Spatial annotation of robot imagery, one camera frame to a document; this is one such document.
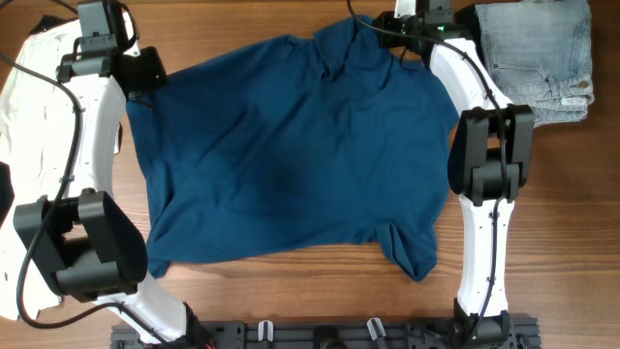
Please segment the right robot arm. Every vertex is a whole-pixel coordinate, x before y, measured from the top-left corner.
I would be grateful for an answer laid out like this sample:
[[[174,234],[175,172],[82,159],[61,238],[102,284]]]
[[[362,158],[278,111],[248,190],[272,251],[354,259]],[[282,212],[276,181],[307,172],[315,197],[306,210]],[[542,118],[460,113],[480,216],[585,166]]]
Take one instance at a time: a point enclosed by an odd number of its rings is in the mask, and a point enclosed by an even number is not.
[[[417,348],[526,348],[536,323],[510,316],[505,269],[514,202],[529,175],[534,114],[494,84],[450,2],[398,1],[371,27],[382,47],[419,55],[459,114],[448,178],[463,214],[462,278],[452,316],[416,320],[409,339]]]

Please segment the blue polo shirt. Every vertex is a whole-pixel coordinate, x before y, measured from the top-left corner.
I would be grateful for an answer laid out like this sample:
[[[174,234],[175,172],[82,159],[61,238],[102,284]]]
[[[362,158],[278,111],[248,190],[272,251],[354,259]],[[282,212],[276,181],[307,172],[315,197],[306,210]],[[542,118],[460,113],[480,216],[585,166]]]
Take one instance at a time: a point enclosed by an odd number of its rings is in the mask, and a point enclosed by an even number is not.
[[[146,181],[148,268],[378,243],[414,280],[437,263],[458,115],[418,62],[346,19],[170,75],[127,113]]]

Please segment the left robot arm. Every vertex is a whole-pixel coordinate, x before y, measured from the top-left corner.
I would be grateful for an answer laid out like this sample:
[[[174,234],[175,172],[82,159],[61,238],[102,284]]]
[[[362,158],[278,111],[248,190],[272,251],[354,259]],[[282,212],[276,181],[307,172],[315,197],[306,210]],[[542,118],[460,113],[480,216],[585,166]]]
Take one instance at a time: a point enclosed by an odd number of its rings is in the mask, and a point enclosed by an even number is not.
[[[213,338],[191,307],[148,272],[144,239],[109,190],[120,116],[130,96],[167,83],[161,59],[153,47],[130,52],[140,34],[126,4],[85,1],[72,11],[80,34],[54,77],[13,65],[64,93],[75,118],[56,194],[15,208],[26,249],[15,286],[18,316],[31,328],[55,330],[109,309],[145,347],[211,348]],[[91,308],[59,322],[38,321],[24,299],[30,266],[53,294]]]

